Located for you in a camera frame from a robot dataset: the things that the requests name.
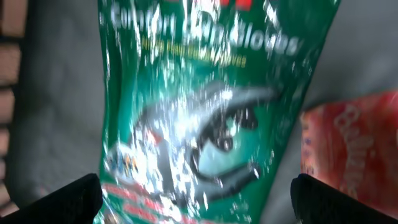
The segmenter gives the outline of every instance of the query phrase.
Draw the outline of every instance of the glove package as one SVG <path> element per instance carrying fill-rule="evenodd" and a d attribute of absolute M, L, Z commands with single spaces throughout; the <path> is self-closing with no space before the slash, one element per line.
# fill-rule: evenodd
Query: glove package
<path fill-rule="evenodd" d="M 99 0 L 95 223 L 259 223 L 338 3 Z"/>

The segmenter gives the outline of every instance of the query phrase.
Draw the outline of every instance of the red packet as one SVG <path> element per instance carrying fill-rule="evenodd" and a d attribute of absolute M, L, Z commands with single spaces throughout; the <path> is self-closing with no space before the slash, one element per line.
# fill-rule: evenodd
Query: red packet
<path fill-rule="evenodd" d="M 301 122 L 302 172 L 398 218 L 398 91 L 322 105 Z"/>

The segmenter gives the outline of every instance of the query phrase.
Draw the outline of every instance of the dark background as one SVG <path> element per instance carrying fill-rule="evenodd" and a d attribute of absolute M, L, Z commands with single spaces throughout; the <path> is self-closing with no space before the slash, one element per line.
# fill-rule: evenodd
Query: dark background
<path fill-rule="evenodd" d="M 97 172 L 104 109 L 97 0 L 30 0 L 7 189 L 19 206 Z M 342 0 L 303 108 L 398 86 L 398 1 Z M 263 223 L 295 222 L 296 125 Z"/>

